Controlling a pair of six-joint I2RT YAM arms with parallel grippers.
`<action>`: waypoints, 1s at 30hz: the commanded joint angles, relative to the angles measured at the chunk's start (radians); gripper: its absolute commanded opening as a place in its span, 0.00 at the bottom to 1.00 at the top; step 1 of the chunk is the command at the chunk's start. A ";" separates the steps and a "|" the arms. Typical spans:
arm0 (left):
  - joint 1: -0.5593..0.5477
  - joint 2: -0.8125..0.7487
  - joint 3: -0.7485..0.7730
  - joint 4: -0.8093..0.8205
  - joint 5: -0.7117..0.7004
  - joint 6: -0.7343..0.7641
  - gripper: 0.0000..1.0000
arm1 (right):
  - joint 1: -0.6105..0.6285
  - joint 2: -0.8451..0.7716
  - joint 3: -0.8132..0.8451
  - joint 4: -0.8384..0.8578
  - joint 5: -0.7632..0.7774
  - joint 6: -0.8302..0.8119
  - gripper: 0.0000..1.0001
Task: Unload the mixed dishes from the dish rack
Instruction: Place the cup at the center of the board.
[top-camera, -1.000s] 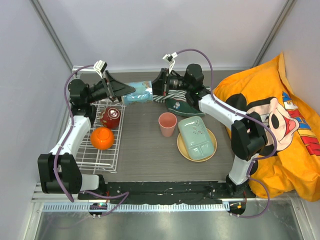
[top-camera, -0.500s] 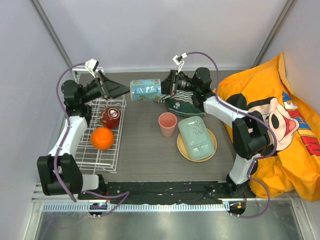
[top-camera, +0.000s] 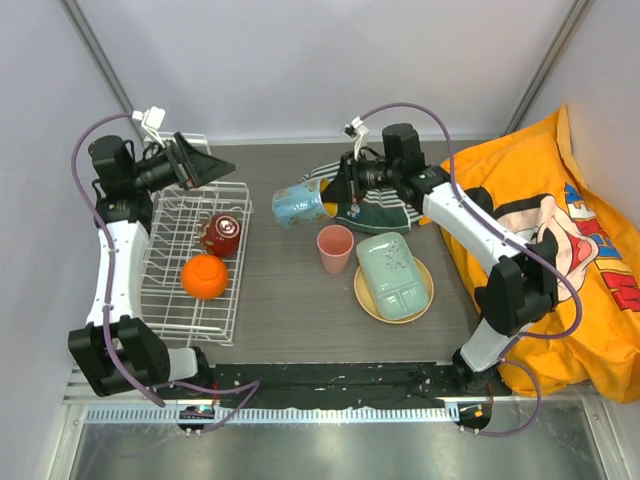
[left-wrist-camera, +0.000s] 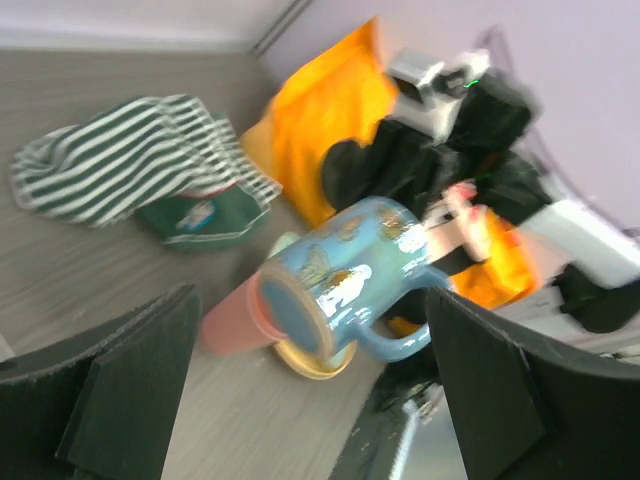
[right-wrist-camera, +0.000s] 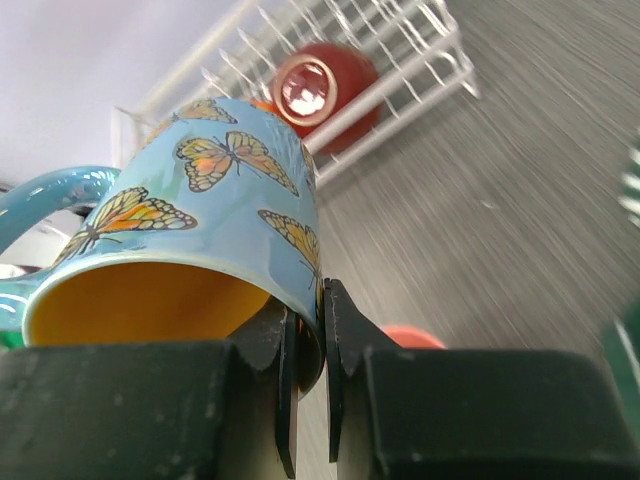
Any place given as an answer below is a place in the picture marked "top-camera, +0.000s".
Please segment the blue patterned bowl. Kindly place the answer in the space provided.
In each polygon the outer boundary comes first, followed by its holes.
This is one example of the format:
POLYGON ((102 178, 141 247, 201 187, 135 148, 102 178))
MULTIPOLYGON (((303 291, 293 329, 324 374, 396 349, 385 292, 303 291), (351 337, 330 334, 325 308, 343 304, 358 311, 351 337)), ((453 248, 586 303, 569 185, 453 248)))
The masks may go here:
POLYGON ((326 178, 313 178, 278 190, 272 198, 272 211, 279 225, 293 228, 334 218, 336 203, 324 203, 321 194, 329 185, 326 178))

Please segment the pink cup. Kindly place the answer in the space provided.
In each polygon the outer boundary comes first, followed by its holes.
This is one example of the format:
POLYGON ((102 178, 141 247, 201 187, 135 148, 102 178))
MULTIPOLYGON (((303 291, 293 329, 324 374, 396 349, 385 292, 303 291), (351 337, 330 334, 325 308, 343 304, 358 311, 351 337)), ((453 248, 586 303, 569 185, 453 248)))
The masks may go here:
POLYGON ((323 228, 316 239, 322 265, 329 274, 340 274, 346 268, 355 240, 342 225, 323 228))

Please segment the red patterned cup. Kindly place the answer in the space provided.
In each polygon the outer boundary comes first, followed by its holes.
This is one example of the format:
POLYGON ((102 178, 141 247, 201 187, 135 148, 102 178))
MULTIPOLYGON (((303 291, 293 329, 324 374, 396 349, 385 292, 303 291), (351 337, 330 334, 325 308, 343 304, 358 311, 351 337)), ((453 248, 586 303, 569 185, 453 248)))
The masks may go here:
POLYGON ((198 236, 206 253, 228 258, 239 249, 241 224, 231 215, 215 214, 201 225, 198 236))

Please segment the light green divided tray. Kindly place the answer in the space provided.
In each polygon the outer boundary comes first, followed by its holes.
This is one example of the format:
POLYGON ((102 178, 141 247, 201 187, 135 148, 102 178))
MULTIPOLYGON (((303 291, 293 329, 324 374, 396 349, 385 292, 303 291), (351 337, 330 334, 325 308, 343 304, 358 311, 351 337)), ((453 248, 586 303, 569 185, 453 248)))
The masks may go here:
POLYGON ((430 295, 402 235, 387 232, 356 246, 356 256, 380 316, 397 322, 422 312, 430 295))

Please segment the orange bowl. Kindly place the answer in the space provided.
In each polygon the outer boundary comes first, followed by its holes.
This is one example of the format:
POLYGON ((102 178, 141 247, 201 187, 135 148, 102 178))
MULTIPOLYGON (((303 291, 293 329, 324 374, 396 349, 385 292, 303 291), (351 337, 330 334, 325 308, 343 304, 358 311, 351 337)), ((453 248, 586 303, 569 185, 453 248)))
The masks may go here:
POLYGON ((191 297, 212 300, 221 296, 229 284, 225 263, 210 254, 199 254, 189 259, 181 269, 181 286, 191 297))

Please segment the yellow round plate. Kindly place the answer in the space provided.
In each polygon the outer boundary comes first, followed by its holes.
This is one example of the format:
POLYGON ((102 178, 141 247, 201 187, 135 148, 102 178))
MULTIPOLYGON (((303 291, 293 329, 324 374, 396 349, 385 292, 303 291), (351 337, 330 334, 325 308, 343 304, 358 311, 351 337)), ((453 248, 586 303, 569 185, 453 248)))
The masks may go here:
POLYGON ((421 278, 423 280, 423 283, 428 295, 428 302, 425 308, 422 309, 420 312, 417 312, 413 315, 409 315, 400 320, 385 319, 384 317, 381 316, 381 314, 378 311, 377 305, 374 301, 374 298, 366 282, 366 278, 362 271, 362 267, 359 266, 355 272, 354 280, 353 280, 354 294, 358 303, 367 312, 368 315, 386 324, 402 325, 402 324, 412 323, 426 313, 426 311, 430 308, 434 298, 434 289, 435 289, 434 281, 431 273, 429 272, 427 267, 424 265, 424 263, 420 261, 417 257, 414 258, 414 261, 420 272, 421 278))

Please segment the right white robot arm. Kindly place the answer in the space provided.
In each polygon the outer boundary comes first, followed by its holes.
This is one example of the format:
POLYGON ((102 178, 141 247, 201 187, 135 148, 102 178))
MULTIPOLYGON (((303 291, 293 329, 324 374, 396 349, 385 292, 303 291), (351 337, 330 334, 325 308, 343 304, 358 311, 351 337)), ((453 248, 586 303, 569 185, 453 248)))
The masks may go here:
POLYGON ((455 389, 477 393, 517 336, 556 307, 555 237, 546 234, 531 244, 501 226, 461 189, 452 169, 426 163, 418 133, 408 123, 384 128, 384 153, 374 159, 363 154, 368 130, 360 119, 344 132, 353 150, 341 156, 337 175, 321 194, 323 201, 356 203, 373 189, 392 188, 457 240, 486 273, 486 285, 474 293, 481 321, 452 357, 455 389))

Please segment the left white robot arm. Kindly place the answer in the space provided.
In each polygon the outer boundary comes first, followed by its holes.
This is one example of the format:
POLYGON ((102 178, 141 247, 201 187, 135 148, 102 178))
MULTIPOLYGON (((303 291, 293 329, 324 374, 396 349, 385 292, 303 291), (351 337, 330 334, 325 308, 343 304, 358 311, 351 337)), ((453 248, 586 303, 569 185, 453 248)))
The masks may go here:
POLYGON ((154 203, 170 186, 191 190, 235 170, 233 163, 203 153, 181 133, 148 145, 135 159, 131 142, 102 136, 88 147, 97 174, 88 202, 101 247, 95 300, 84 327, 68 335, 68 349, 99 397, 142 393, 178 381, 190 398, 213 385, 198 347, 172 349, 143 321, 141 286, 154 203))

